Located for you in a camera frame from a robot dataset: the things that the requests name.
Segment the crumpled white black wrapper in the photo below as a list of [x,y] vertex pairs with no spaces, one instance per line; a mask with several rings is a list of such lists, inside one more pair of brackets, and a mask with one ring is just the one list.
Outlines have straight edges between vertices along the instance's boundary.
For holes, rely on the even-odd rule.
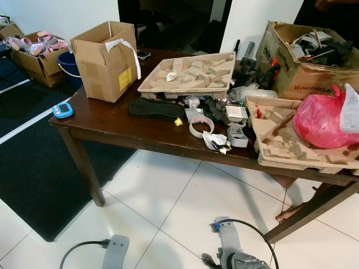
[[232,149],[231,143],[223,134],[213,134],[207,131],[203,131],[202,138],[203,141],[205,141],[205,145],[210,150],[220,152],[221,154],[226,154]]

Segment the grey tape dispenser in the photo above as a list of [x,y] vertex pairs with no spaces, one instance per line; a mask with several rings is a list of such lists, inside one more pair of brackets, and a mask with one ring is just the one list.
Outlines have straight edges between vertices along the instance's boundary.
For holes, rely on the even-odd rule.
[[227,139],[233,147],[246,148],[249,137],[243,132],[246,123],[229,123],[227,128]]

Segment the beige moulded pulp tray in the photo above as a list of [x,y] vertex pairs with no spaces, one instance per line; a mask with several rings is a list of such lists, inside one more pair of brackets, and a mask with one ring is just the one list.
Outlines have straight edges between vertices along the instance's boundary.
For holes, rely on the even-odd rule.
[[[154,99],[161,93],[168,99],[181,96],[224,99],[230,90],[235,61],[233,52],[164,59],[146,75],[137,91],[146,99]],[[175,82],[165,81],[169,70],[178,72]]]
[[313,168],[326,174],[349,171],[358,176],[359,161],[355,150],[348,147],[319,149],[297,135],[293,118],[300,104],[299,100],[246,97],[250,126],[256,134],[255,151],[259,154],[259,164],[300,171]]

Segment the white tape roll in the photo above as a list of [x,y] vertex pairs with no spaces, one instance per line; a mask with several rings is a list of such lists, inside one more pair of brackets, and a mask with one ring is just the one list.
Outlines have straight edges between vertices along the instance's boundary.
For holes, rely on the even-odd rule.
[[[192,116],[192,118],[188,118],[188,121],[189,121],[188,128],[189,128],[190,133],[192,133],[193,136],[198,137],[198,138],[203,138],[206,133],[208,133],[208,134],[213,133],[214,128],[215,128],[215,124],[213,123],[213,121],[204,115]],[[205,123],[210,128],[210,130],[208,132],[203,131],[202,133],[200,133],[200,131],[198,131],[194,127],[194,125],[198,124],[198,123]]]

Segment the black foam pieces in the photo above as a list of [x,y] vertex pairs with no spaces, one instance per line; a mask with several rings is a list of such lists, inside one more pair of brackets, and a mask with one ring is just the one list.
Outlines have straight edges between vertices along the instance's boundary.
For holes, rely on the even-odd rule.
[[269,63],[267,70],[262,71],[260,64],[265,62],[255,61],[244,57],[241,61],[235,61],[235,67],[231,79],[231,88],[249,86],[252,83],[259,85],[259,89],[271,90],[280,70],[280,63],[275,58]]
[[200,100],[199,108],[203,110],[203,115],[210,118],[215,123],[227,126],[230,124],[230,120],[226,116],[222,107],[218,105],[211,97],[203,98]]

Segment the black shoe insole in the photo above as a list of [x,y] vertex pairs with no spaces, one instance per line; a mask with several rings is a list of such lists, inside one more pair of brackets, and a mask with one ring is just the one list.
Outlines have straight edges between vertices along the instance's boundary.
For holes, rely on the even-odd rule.
[[185,109],[167,101],[136,98],[129,103],[128,115],[174,121],[185,115]]

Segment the dark brown wooden table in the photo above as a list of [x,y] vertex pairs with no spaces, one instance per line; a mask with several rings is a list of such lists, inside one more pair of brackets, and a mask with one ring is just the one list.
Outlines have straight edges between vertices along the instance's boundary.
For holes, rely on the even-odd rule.
[[131,84],[115,103],[89,98],[81,88],[68,101],[75,111],[74,115],[65,119],[51,118],[49,121],[61,134],[84,185],[98,207],[105,205],[105,198],[83,145],[84,141],[263,171],[273,178],[301,178],[320,182],[318,194],[294,215],[267,232],[266,237],[270,243],[277,243],[359,190],[359,177],[346,171],[324,174],[312,169],[292,170],[262,166],[254,149],[233,149],[228,154],[221,154],[210,151],[187,128],[177,127],[174,123],[163,120],[130,116],[127,108],[131,100],[139,97],[139,85],[139,81]]

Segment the clear plastic bag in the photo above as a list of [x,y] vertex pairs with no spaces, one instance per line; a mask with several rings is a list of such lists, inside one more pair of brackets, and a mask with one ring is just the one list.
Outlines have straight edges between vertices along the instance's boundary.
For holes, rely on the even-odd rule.
[[228,93],[228,99],[235,104],[244,106],[248,96],[259,96],[264,98],[278,98],[279,95],[274,90],[264,90],[259,88],[258,83],[251,83],[249,86],[234,87]]

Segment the large printed cardboard box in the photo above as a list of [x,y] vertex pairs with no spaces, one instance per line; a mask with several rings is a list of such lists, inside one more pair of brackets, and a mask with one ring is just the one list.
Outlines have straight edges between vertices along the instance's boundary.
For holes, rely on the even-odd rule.
[[280,99],[302,100],[311,94],[333,95],[333,85],[358,85],[359,51],[356,47],[350,45],[348,53],[339,55],[336,64],[302,62],[299,56],[294,55],[293,41],[313,33],[325,33],[334,43],[346,43],[334,29],[290,25],[281,21],[267,22],[255,56],[262,72],[269,71],[274,61],[279,64],[271,89],[276,91]]

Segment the white paper receipt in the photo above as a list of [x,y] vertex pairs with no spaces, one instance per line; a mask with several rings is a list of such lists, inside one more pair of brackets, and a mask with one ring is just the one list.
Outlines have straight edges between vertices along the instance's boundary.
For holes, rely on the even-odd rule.
[[344,133],[359,133],[359,95],[349,83],[344,85],[344,102],[339,115],[339,127]]

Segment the blue digital timer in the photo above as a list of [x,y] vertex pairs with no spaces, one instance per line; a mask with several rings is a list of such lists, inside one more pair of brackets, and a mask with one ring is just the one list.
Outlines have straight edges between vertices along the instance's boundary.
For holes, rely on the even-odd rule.
[[69,103],[59,103],[52,107],[51,112],[57,119],[64,119],[74,115],[74,109]]

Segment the upright cardboard box yellow label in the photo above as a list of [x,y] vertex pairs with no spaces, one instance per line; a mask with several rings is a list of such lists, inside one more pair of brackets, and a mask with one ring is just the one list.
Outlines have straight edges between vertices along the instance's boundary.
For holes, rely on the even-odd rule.
[[133,52],[123,44],[106,51],[108,41],[125,39],[135,49],[135,26],[106,21],[71,40],[87,97],[115,103],[137,79]]

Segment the white paper strip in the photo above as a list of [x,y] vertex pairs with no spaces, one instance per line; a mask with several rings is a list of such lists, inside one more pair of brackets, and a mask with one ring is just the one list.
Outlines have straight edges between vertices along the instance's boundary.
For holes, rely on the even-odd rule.
[[125,39],[116,39],[114,41],[108,41],[105,44],[105,48],[107,52],[110,52],[110,50],[113,47],[116,47],[118,44],[123,44],[124,46],[128,47],[129,49],[131,49],[131,51],[133,52],[133,59],[136,65],[136,74],[137,74],[137,79],[141,79],[142,78],[142,74],[141,74],[141,67],[140,67],[140,62],[139,62],[139,58],[138,58],[138,54],[137,54],[137,49],[135,49],[128,41],[126,41]]

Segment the cardboard box with pink items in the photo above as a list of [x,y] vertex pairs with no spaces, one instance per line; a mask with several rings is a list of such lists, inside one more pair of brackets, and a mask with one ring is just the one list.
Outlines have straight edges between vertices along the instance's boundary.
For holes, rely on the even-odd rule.
[[[25,38],[29,38],[33,43],[36,43],[38,41],[38,33],[26,34]],[[66,81],[66,75],[59,67],[57,57],[63,52],[68,52],[69,48],[68,43],[67,48],[51,52],[51,54],[45,57],[35,57],[12,49],[11,59],[25,70],[31,79],[47,87],[56,87]]]

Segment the pink items bundle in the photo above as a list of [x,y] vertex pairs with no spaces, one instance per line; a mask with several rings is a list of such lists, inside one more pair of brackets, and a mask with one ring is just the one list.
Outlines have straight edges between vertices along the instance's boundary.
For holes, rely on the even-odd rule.
[[45,57],[51,52],[68,47],[68,42],[57,38],[47,31],[38,33],[38,41],[33,43],[29,38],[7,38],[5,42],[14,50],[25,52],[35,57]]

